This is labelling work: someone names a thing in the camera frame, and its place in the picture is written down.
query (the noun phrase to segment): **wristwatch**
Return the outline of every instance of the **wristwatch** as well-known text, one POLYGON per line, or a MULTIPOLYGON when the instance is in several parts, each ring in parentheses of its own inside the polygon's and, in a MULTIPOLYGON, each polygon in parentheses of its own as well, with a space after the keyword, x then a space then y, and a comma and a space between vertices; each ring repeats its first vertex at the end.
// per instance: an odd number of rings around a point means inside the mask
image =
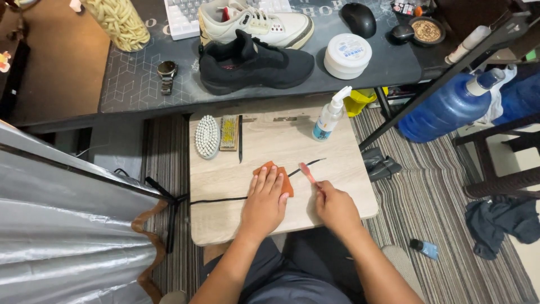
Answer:
POLYGON ((178 66, 173 61, 163 61, 158 65, 158 75, 161 77, 161 94, 170 95, 173 78, 178 72, 178 66))

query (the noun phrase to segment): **shoe brush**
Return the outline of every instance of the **shoe brush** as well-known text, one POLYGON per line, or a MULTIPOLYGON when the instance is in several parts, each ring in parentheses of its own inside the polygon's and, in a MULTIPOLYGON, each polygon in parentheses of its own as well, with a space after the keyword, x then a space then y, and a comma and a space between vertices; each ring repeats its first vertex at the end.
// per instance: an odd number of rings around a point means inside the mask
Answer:
POLYGON ((195 130, 195 147, 206 160, 213 159, 219 150, 220 131, 218 123, 210 115, 204 116, 195 130))
POLYGON ((224 115, 221 119, 221 143, 220 151, 238 150, 238 115, 224 115))

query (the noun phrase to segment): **black mouse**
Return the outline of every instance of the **black mouse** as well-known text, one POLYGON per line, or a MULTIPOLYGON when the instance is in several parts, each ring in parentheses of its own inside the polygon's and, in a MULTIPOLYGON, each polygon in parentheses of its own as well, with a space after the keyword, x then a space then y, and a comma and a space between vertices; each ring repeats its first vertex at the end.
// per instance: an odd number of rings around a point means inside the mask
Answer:
POLYGON ((360 3, 347 3, 341 8, 341 16, 353 34, 363 38, 372 37, 377 31, 377 21, 369 7, 360 3))
POLYGON ((391 44, 401 45, 414 38, 414 29, 409 24, 396 25, 388 32, 388 40, 391 44))

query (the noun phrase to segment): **blue water jug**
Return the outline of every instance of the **blue water jug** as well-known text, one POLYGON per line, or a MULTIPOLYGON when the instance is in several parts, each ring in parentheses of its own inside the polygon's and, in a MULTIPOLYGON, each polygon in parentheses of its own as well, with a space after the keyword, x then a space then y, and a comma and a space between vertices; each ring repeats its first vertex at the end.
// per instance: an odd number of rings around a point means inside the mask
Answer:
POLYGON ((494 125, 540 112, 540 72, 516 82, 501 91, 503 115, 494 125))
POLYGON ((504 77, 500 69, 479 76, 457 74, 397 123, 400 132, 423 143, 479 119, 491 103, 489 89, 504 77))

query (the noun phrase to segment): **wooden tabletop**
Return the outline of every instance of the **wooden tabletop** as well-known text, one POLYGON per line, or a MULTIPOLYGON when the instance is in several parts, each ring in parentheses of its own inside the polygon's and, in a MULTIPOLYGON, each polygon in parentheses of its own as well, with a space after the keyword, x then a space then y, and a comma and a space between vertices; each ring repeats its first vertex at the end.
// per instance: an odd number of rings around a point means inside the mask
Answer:
MULTIPOLYGON (((234 107, 195 113, 190 119, 190 192, 191 201, 217 200, 247 195, 252 171, 267 161, 285 167, 288 174, 308 163, 326 158, 310 166, 316 180, 329 180, 335 188, 353 198, 360 216, 373 217, 379 211, 377 200, 363 164, 353 128, 343 118, 326 142, 317 142, 311 132, 331 95, 280 98, 234 107), (256 118, 243 123, 243 161, 238 152, 218 152, 212 160, 204 160, 194 147, 194 134, 199 120, 212 115, 218 124, 223 115, 244 115, 256 118), (280 117, 296 120, 275 121, 280 117)), ((285 219, 272 233, 304 230, 322 225, 315 212, 315 190, 301 172, 291 176, 294 197, 287 201, 285 219)), ((234 238, 240 224, 244 200, 196 203, 191 205, 191 237, 199 246, 223 243, 234 238)))

